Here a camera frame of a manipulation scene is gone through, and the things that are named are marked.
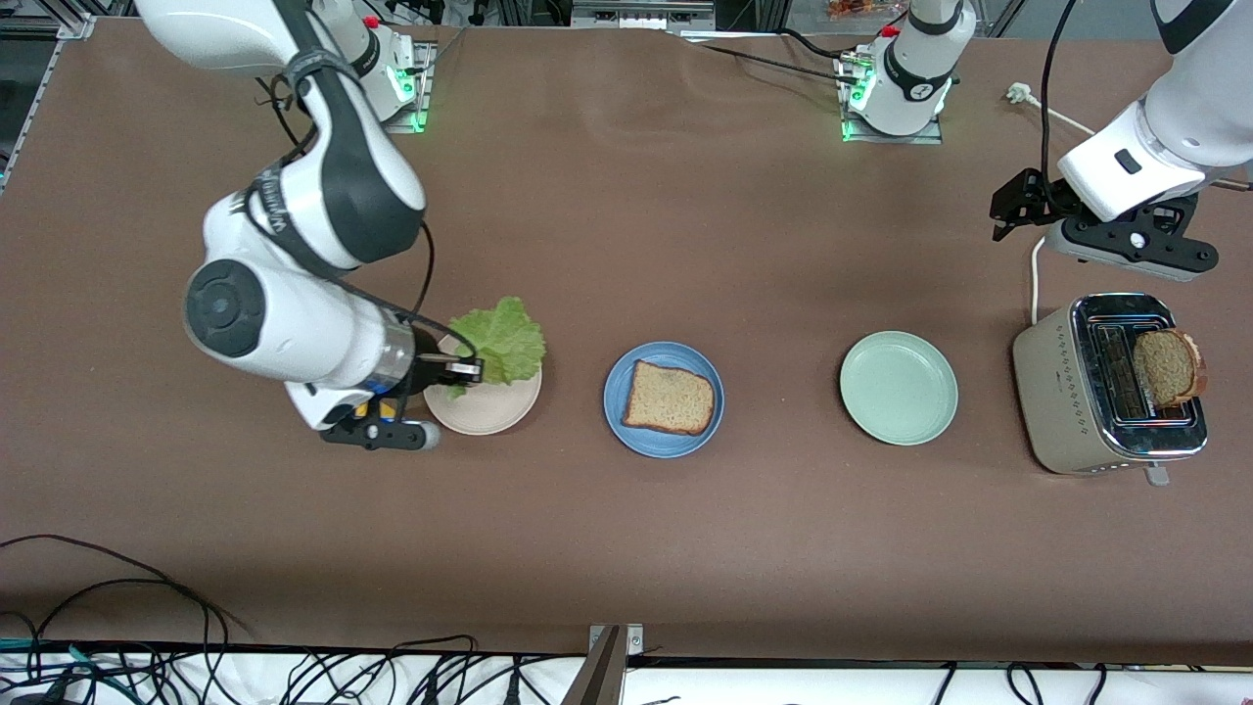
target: light green plate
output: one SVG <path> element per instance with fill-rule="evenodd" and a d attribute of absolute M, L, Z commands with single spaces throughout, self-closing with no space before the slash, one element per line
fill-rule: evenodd
<path fill-rule="evenodd" d="M 944 433 L 957 413 L 957 378 L 926 339 L 897 329 L 853 344 L 840 369 L 845 408 L 866 433 L 917 446 Z"/>

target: bread slice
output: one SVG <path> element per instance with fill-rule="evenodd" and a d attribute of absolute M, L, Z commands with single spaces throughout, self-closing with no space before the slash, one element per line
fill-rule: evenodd
<path fill-rule="evenodd" d="M 1187 332 L 1141 332 L 1135 337 L 1133 362 L 1158 409 L 1178 407 L 1205 391 L 1205 362 Z"/>
<path fill-rule="evenodd" d="M 700 436 L 713 419 L 713 386 L 705 378 L 635 362 L 623 426 Z"/>

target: blue plate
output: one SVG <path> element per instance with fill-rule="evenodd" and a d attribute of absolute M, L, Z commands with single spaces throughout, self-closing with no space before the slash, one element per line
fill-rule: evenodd
<path fill-rule="evenodd" d="M 662 368 L 688 371 L 709 381 L 713 386 L 713 418 L 709 419 L 709 427 L 704 433 L 683 436 L 623 426 L 637 361 Z M 704 446 L 718 431 L 722 408 L 723 392 L 718 371 L 713 369 L 713 364 L 704 356 L 682 342 L 658 339 L 640 344 L 618 361 L 614 369 L 609 371 L 609 379 L 605 381 L 605 421 L 609 422 L 609 428 L 626 445 L 626 448 L 649 458 L 678 458 Z"/>

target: plate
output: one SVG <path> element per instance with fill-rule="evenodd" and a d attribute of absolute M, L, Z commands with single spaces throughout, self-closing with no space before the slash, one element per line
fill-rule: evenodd
<path fill-rule="evenodd" d="M 679 368 L 695 373 L 713 386 L 713 418 L 700 436 L 662 433 L 659 431 L 630 428 L 623 426 L 626 414 L 626 402 L 630 399 L 630 383 L 635 377 L 635 363 L 644 361 L 662 368 Z M 609 428 L 626 448 L 649 458 L 679 458 L 704 446 L 718 431 L 722 422 L 723 391 L 718 371 L 700 352 L 682 342 L 659 339 L 645 342 L 623 356 L 609 371 L 605 379 L 605 421 Z"/>
<path fill-rule="evenodd" d="M 455 354 L 457 339 L 445 334 L 440 351 Z M 432 386 L 422 391 L 426 406 L 441 425 L 465 436 L 491 436 L 523 421 L 540 396 L 544 369 L 531 379 L 514 384 L 476 384 L 459 399 L 449 399 L 449 388 Z"/>
<path fill-rule="evenodd" d="M 926 339 L 888 329 L 853 344 L 840 369 L 845 408 L 866 433 L 896 446 L 932 441 L 957 413 L 957 378 Z"/>

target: white cable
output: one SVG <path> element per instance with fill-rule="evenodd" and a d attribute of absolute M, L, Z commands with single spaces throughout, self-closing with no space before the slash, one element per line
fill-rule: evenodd
<path fill-rule="evenodd" d="M 1009 101 L 1015 105 L 1017 105 L 1019 103 L 1026 103 L 1029 105 L 1035 105 L 1037 110 L 1041 106 L 1040 100 L 1036 99 L 1035 95 L 1031 95 L 1031 86 L 1025 83 L 1015 83 L 1014 85 L 1011 85 L 1010 89 L 1005 91 L 1005 98 L 1007 98 Z M 1063 115 L 1061 113 L 1054 110 L 1053 108 L 1049 108 L 1049 114 L 1064 123 L 1068 123 L 1078 129 L 1086 131 L 1088 134 L 1096 134 L 1091 129 L 1084 126 L 1079 121 L 1068 118 L 1066 115 Z"/>
<path fill-rule="evenodd" d="M 1040 248 L 1044 237 L 1031 248 L 1031 324 L 1040 322 Z"/>

